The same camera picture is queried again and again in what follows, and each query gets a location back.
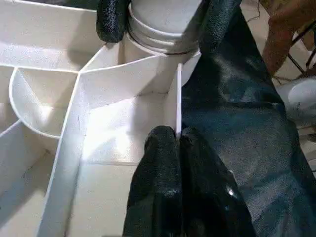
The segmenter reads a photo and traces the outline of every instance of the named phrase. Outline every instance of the cable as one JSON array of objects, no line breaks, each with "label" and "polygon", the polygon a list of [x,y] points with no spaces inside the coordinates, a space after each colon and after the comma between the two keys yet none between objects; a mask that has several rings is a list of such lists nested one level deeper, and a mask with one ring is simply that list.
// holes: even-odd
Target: cable
[{"label": "cable", "polygon": [[252,17],[252,18],[250,18],[249,20],[247,20],[247,23],[248,22],[250,22],[250,21],[252,21],[252,20],[254,20],[254,19],[257,19],[257,18],[259,18],[260,16],[261,16],[261,12],[260,12],[260,2],[259,2],[259,0],[258,0],[258,15],[257,16],[254,16],[254,17]]}]

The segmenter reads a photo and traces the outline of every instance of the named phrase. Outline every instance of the white divider wall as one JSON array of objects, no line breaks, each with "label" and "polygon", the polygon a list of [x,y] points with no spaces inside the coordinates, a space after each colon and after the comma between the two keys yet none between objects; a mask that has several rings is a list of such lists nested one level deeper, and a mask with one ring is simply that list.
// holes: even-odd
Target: white divider wall
[{"label": "white divider wall", "polygon": [[80,70],[104,44],[95,11],[20,0],[0,9],[0,63]]},{"label": "white divider wall", "polygon": [[21,121],[0,134],[0,196],[45,152],[37,134]]},{"label": "white divider wall", "polygon": [[78,79],[66,113],[37,236],[64,236],[76,187],[88,115],[89,102]]},{"label": "white divider wall", "polygon": [[[113,234],[104,232],[105,226],[113,223],[117,223],[117,231],[122,231],[135,169],[131,165],[141,159],[146,136],[157,125],[180,130],[181,118],[177,116],[181,112],[177,109],[181,107],[181,66],[177,73],[173,71],[172,83],[172,78],[157,75],[156,62],[159,57],[154,56],[80,74],[66,115],[38,237],[63,237],[67,226],[67,236]],[[114,187],[117,182],[109,174],[119,171],[128,175],[122,173],[123,187]],[[105,187],[107,184],[114,190],[106,192],[96,185],[105,179]],[[119,194],[116,189],[124,191],[124,196],[113,200],[112,193]],[[117,213],[109,209],[112,204],[120,207]],[[98,219],[102,216],[112,221],[104,223]]]}]

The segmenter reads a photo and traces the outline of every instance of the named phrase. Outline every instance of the white partition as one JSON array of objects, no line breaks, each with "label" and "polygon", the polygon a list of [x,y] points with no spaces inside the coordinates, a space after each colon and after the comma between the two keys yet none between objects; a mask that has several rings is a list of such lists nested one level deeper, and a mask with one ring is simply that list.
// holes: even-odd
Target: white partition
[{"label": "white partition", "polygon": [[[158,125],[181,129],[181,66],[174,79],[160,77],[154,70],[158,60],[153,56],[80,75],[39,237],[121,234],[130,179],[146,136]],[[107,231],[111,225],[116,226]]]},{"label": "white partition", "polygon": [[0,134],[13,125],[16,117],[9,100],[9,82],[14,68],[0,65]]},{"label": "white partition", "polygon": [[92,10],[0,1],[0,63],[80,70],[104,44]]}]

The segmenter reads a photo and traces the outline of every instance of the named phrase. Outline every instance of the black rubber glove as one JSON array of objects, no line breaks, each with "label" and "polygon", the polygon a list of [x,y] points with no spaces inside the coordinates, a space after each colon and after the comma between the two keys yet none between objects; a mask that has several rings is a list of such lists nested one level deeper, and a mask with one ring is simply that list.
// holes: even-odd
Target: black rubber glove
[{"label": "black rubber glove", "polygon": [[232,173],[196,129],[182,131],[180,151],[187,236],[256,236]]},{"label": "black rubber glove", "polygon": [[123,236],[179,237],[182,188],[177,141],[171,127],[148,135],[130,185]]},{"label": "black rubber glove", "polygon": [[130,0],[100,0],[96,29],[100,40],[117,43],[123,39]]}]

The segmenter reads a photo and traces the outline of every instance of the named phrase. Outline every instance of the white cylinder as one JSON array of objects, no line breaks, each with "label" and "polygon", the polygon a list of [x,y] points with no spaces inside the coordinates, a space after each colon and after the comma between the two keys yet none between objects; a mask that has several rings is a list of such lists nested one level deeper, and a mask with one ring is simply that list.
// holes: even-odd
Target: white cylinder
[{"label": "white cylinder", "polygon": [[198,48],[198,33],[207,8],[201,0],[133,0],[129,32],[144,47],[162,53]]}]

